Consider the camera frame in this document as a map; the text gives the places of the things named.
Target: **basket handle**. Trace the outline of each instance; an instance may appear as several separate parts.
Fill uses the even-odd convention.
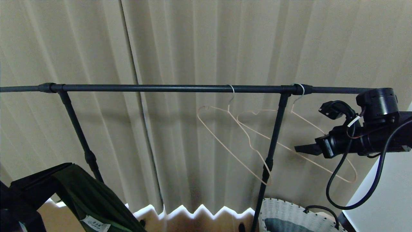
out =
[[[335,228],[336,228],[337,230],[339,230],[339,220],[338,220],[336,214],[335,214],[331,209],[326,208],[326,207],[324,207],[324,206],[311,205],[311,206],[306,206],[306,208],[305,208],[305,210],[303,210],[303,212],[304,212],[304,213],[309,213],[309,209],[310,209],[310,208],[319,208],[319,209],[323,209],[323,210],[326,210],[326,211],[328,211],[329,213],[331,213],[331,214],[333,215],[333,217],[335,218],[335,221],[336,221],[336,223],[335,223]]]

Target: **dark green cloth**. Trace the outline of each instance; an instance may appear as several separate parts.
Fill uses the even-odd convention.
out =
[[[79,221],[89,215],[102,223],[110,224],[108,232],[145,231],[111,189],[78,165],[73,164],[53,176],[62,185],[56,193]],[[96,232],[85,222],[80,223],[87,232]]]

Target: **camera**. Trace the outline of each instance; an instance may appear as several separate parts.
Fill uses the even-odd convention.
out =
[[[398,99],[392,88],[373,89],[359,94],[356,103],[362,111],[357,114],[343,101],[322,104],[319,112],[335,120],[346,116],[343,125],[334,127],[328,135],[315,139],[315,144],[295,146],[296,152],[320,155],[327,159],[348,153],[368,156],[382,152],[385,142],[395,128],[412,120],[412,112],[399,111]],[[363,126],[358,119],[363,117]],[[412,147],[412,125],[409,123],[399,130],[391,140],[388,152],[408,152]]]

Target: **black metal rack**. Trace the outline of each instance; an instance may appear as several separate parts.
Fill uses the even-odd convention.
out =
[[[87,140],[77,119],[76,113],[71,104],[70,97],[67,92],[243,92],[243,93],[280,93],[279,108],[273,128],[272,139],[269,146],[267,158],[265,160],[269,170],[273,166],[273,154],[276,148],[279,131],[282,125],[283,114],[285,112],[288,99],[291,95],[302,95],[303,93],[340,93],[340,94],[359,94],[370,88],[344,88],[344,87],[314,87],[311,85],[278,85],[278,86],[264,86],[264,85],[65,85],[55,83],[44,83],[41,85],[32,86],[9,86],[0,87],[0,92],[46,92],[58,93],[63,104],[66,107],[70,120],[77,133],[79,141],[84,150],[84,158],[90,166],[95,178],[103,182],[100,174],[96,156],[90,150]],[[267,182],[269,179],[269,172],[263,168],[262,180]],[[253,217],[252,229],[254,232],[258,224],[258,216],[260,207],[265,195],[266,185],[260,185],[259,195],[257,199],[257,206],[255,215]]]

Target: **light under curtain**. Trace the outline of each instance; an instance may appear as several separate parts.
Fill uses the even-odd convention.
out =
[[[391,87],[400,110],[412,100],[412,2],[399,1],[1,1],[0,85],[217,84]],[[158,213],[203,204],[238,213],[255,207],[260,181],[196,117],[203,105],[227,107],[228,93],[70,92],[105,183],[133,212]],[[2,180],[73,162],[90,169],[58,95],[9,93],[1,98]],[[277,94],[235,94],[231,112],[276,109]],[[324,131],[318,108],[354,95],[308,95],[294,111]],[[279,142],[308,144],[319,132],[287,107]],[[263,163],[223,112],[202,120],[251,170]],[[270,136],[275,113],[242,115]],[[250,133],[267,155],[269,140]],[[333,170],[339,159],[307,158]],[[344,204],[374,161],[349,155],[358,182],[336,179],[331,196]],[[352,180],[345,163],[339,172]],[[330,173],[277,147],[266,196],[330,207]]]

